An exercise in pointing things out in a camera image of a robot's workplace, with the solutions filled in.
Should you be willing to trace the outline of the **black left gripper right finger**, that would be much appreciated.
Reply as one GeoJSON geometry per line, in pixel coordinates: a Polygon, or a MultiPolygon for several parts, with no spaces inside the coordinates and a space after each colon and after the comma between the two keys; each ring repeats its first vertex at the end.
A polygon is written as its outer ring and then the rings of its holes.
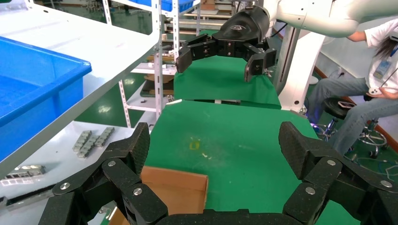
{"type": "Polygon", "coordinates": [[[397,224],[397,184],[344,158],[325,141],[302,135],[289,121],[281,123],[278,139],[283,156],[301,181],[283,214],[313,225],[333,201],[363,225],[397,224]]]}

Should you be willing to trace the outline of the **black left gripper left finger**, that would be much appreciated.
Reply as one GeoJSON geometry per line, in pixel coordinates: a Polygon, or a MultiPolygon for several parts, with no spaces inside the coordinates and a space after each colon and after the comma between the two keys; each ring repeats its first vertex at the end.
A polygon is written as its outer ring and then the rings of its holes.
{"type": "Polygon", "coordinates": [[[138,123],[130,137],[110,143],[96,162],[53,187],[39,224],[86,225],[110,202],[131,225],[167,217],[166,204],[140,178],[149,146],[148,124],[138,123]]]}

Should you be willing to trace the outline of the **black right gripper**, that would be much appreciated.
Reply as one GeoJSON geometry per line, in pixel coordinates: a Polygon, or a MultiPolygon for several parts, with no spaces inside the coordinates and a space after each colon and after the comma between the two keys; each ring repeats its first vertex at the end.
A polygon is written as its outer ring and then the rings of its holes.
{"type": "Polygon", "coordinates": [[[213,34],[194,37],[182,44],[176,59],[178,73],[183,73],[195,60],[212,56],[244,58],[247,61],[244,81],[250,82],[255,75],[263,75],[276,64],[275,43],[266,38],[269,29],[269,16],[266,11],[253,6],[245,8],[228,19],[213,34]]]}

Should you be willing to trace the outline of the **person left hand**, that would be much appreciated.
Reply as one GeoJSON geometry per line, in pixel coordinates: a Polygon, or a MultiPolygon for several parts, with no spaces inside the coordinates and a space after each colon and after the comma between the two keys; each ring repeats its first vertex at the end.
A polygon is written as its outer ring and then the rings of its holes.
{"type": "Polygon", "coordinates": [[[398,90],[397,89],[380,87],[379,90],[380,90],[381,94],[377,95],[376,97],[387,98],[387,99],[397,99],[398,98],[398,90]]]}

